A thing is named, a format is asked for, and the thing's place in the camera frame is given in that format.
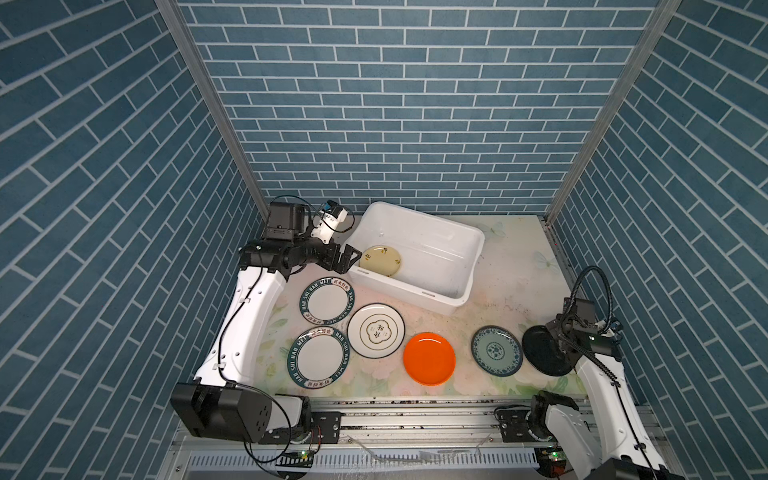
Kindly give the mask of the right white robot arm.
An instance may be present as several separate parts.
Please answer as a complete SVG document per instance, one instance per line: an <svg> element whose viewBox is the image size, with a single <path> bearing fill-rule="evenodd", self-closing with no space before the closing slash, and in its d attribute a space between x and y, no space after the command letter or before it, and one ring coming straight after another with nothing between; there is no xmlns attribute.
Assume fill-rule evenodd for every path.
<svg viewBox="0 0 768 480"><path fill-rule="evenodd" d="M572 398L542 390L533 396L532 434L552 438L578 479L678 479L653 445L629 391L616 335L606 325L562 314L527 329L525 359L547 375L575 373L589 400L590 430Z"/></svg>

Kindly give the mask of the green patterned plate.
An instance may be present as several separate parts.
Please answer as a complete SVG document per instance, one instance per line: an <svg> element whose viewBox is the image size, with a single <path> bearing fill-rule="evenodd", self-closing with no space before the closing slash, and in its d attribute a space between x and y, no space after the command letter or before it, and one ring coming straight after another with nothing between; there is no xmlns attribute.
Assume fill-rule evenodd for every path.
<svg viewBox="0 0 768 480"><path fill-rule="evenodd" d="M471 353L475 362L496 377L510 377L523 364L523 352L517 338L498 326L478 329L471 340Z"/></svg>

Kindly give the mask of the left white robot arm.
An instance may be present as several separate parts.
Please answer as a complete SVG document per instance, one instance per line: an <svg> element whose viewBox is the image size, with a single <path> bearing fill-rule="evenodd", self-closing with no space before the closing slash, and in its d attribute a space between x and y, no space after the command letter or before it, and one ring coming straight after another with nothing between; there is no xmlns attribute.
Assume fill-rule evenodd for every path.
<svg viewBox="0 0 768 480"><path fill-rule="evenodd" d="M283 195L269 205L261 237L239 250L236 290L210 353L192 381L173 388L170 404L191 435L258 443L270 431L285 442L309 432L308 399L256 388L255 361L292 274L310 264L344 274L360 259L359 250L333 239L351 216L332 200L315 209Z"/></svg>

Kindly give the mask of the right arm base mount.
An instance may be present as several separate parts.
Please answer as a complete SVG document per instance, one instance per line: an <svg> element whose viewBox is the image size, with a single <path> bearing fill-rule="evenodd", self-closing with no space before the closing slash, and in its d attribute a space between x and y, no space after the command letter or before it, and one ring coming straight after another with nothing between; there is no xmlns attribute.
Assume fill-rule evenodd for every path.
<svg viewBox="0 0 768 480"><path fill-rule="evenodd" d="M494 409L493 416L499 425L504 443L557 443L556 437L545 426L543 418L534 418L529 407L500 406Z"/></svg>

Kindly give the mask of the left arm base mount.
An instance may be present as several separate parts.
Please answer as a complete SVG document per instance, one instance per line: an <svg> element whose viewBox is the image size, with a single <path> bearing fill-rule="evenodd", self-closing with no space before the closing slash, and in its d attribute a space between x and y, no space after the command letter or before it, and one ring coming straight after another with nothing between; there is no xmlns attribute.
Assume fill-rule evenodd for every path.
<svg viewBox="0 0 768 480"><path fill-rule="evenodd" d="M288 434L291 434L291 442L298 444L312 443L317 445L332 445L339 441L342 414L339 411L320 411L311 414L303 414L297 425L291 428L274 428L267 430L258 441L259 445L281 445L288 442Z"/></svg>

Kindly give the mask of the yellow plate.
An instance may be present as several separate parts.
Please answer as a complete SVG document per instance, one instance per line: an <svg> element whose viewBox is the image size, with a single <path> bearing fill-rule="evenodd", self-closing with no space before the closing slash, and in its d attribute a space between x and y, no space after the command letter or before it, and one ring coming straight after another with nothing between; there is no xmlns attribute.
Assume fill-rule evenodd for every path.
<svg viewBox="0 0 768 480"><path fill-rule="evenodd" d="M370 272L392 277L400 270L402 257L393 247L373 246L363 252L359 265Z"/></svg>

